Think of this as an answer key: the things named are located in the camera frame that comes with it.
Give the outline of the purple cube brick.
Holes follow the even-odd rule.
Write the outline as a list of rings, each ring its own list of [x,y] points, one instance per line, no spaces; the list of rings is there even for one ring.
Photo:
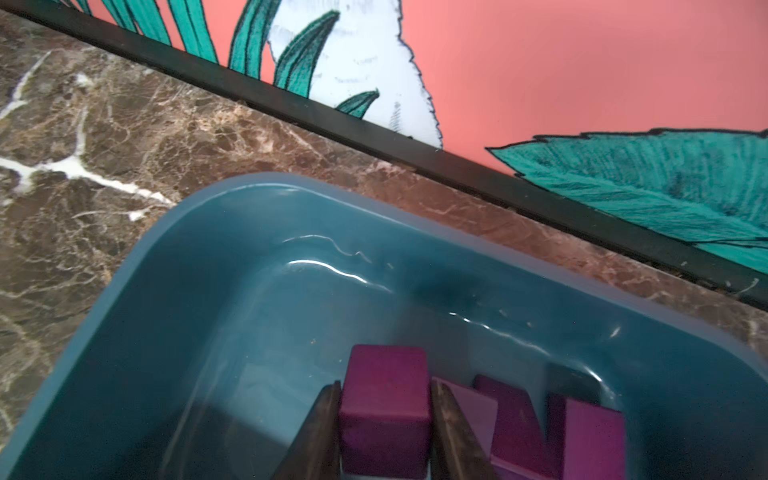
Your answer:
[[[431,438],[430,376],[423,349],[356,345],[339,411],[346,474],[424,479]]]

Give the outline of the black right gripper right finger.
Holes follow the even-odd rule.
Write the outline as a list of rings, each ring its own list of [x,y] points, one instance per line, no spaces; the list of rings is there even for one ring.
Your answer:
[[[498,477],[452,390],[432,380],[430,475],[441,480],[497,480]]]

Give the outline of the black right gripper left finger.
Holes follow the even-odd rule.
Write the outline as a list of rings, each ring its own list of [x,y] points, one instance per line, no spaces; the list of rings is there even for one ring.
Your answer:
[[[338,422],[341,392],[339,381],[320,390],[297,435],[272,474],[272,480],[341,478]]]

